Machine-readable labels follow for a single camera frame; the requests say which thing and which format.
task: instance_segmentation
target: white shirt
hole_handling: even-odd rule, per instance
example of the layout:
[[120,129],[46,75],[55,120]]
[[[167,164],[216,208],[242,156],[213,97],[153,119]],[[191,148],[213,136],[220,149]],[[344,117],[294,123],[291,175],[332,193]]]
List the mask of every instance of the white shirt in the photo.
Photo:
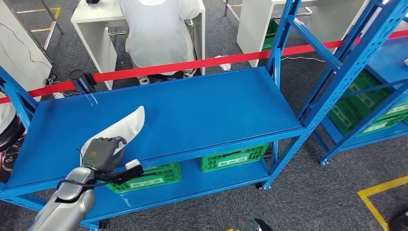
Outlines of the white shirt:
[[0,104],[0,134],[10,125],[15,117],[15,109],[11,103]]
[[126,52],[138,67],[194,60],[184,20],[198,15],[198,0],[119,0],[119,4],[129,25]]

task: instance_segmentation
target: blue shelf board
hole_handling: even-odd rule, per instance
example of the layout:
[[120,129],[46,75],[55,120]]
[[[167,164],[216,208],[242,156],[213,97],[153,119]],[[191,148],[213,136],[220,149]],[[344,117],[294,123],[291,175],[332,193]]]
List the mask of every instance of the blue shelf board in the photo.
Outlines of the blue shelf board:
[[366,69],[383,84],[408,78],[408,66],[404,60],[408,59],[408,41],[384,45],[378,49],[370,59]]
[[96,203],[85,222],[120,216],[248,184],[265,181],[264,160],[202,173],[199,159],[180,162],[181,182],[115,194],[102,186],[95,188]]
[[304,131],[264,67],[43,101],[6,189],[54,187],[79,165],[77,148],[140,105],[144,127],[119,167],[133,159],[152,167]]
[[[331,140],[337,144],[342,138],[343,135],[340,133],[338,128],[334,125],[332,120],[329,117],[324,117],[321,122],[322,127],[327,132]],[[350,139],[347,144],[341,149],[341,151],[350,150],[357,147],[362,147],[368,144],[404,136],[408,134],[408,125],[401,121],[384,130],[379,130],[373,133],[369,133],[363,136],[356,136]]]

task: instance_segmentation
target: gray carpet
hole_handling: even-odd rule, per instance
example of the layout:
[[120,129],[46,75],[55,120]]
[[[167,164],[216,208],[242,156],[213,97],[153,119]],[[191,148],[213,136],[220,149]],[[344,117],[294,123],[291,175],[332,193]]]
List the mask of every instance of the gray carpet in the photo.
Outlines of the gray carpet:
[[[65,80],[73,69],[97,72],[80,38],[70,23],[77,1],[48,0],[50,7],[62,7],[59,23],[64,35],[55,31],[49,54],[55,60],[53,71],[58,80]],[[13,0],[17,11],[41,8],[39,0]],[[206,6],[206,56],[241,53],[236,43],[238,23],[228,13],[223,17],[222,0],[204,0]],[[30,28],[44,24],[25,19]],[[131,68],[130,57],[124,51],[124,37],[114,38],[118,53],[116,68]],[[288,45],[305,42],[292,33]],[[317,57],[314,53],[304,57]],[[248,68],[248,63],[233,64],[232,69]],[[298,111],[325,67],[312,60],[285,60],[281,68],[281,91]],[[208,73],[220,72],[210,67]],[[115,81],[120,88],[137,84],[132,79]],[[104,84],[98,90],[105,89]],[[283,151],[288,141],[280,142]],[[382,228],[360,200],[357,192],[408,174],[408,144],[402,137],[363,148],[343,152],[326,167],[317,162],[322,154],[310,138],[282,171],[268,191],[253,185],[219,192],[208,196],[165,205],[110,219],[108,231],[196,230],[223,231],[228,228],[253,230],[253,218],[264,219],[275,231],[381,231]],[[48,198],[52,191],[38,192]],[[370,197],[385,219],[407,208],[407,185]],[[26,230],[35,213],[0,202],[0,231]]]

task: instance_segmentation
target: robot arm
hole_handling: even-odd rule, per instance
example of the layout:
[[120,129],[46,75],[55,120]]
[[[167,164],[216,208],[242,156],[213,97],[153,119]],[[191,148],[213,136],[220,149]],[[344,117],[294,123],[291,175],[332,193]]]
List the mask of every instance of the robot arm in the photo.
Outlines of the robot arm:
[[[111,174],[125,150],[113,155],[123,137],[92,140],[82,156],[82,166],[73,169],[62,180],[57,191],[38,213],[29,231],[76,231],[81,220],[95,204],[94,187],[108,183],[122,184],[143,174],[138,160],[125,165],[126,170]],[[105,183],[96,184],[97,180]]]

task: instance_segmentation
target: crate label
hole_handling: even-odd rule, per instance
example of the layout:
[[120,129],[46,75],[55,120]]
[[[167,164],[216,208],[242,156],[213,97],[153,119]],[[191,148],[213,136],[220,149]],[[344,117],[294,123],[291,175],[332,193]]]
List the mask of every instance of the crate label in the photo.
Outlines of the crate label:
[[407,109],[408,109],[408,104],[405,104],[405,105],[401,105],[401,106],[395,107],[395,108],[389,110],[389,111],[388,111],[387,113],[385,113],[385,114],[386,114],[386,115],[389,115],[389,114],[392,114],[392,113],[395,113],[395,112],[404,111],[404,110],[407,110]]
[[233,165],[233,164],[237,164],[237,163],[244,162],[244,161],[247,161],[247,160],[248,160],[248,157],[243,156],[243,157],[236,158],[236,159],[233,159],[233,160],[221,161],[221,162],[218,163],[217,167]]
[[130,186],[132,189],[135,189],[135,188],[140,188],[140,187],[145,187],[145,186],[160,184],[160,183],[163,183],[163,182],[165,182],[165,181],[163,180],[163,178],[157,178],[157,179],[154,179],[154,180],[147,180],[147,181],[143,181],[143,182],[131,183],[131,184],[129,184],[129,186]]
[[374,130],[377,130],[377,129],[380,129],[380,128],[384,128],[386,126],[387,126],[387,123],[382,123],[382,124],[378,124],[378,125],[375,125],[375,126],[371,126],[362,133],[366,133],[366,132],[369,132],[369,131],[374,131]]
[[[349,89],[350,89],[352,92],[360,91],[360,88],[358,88],[355,83],[352,83],[352,84],[350,85]],[[375,103],[374,103],[369,97],[367,97],[367,95],[364,94],[364,93],[357,94],[356,96],[357,96],[357,97],[363,102],[363,104],[365,104],[368,108],[372,108],[372,107],[375,105]]]
[[343,124],[347,127],[350,128],[353,124],[350,122],[350,120],[345,117],[342,111],[335,105],[333,107],[334,113],[339,117],[339,119],[343,122]]

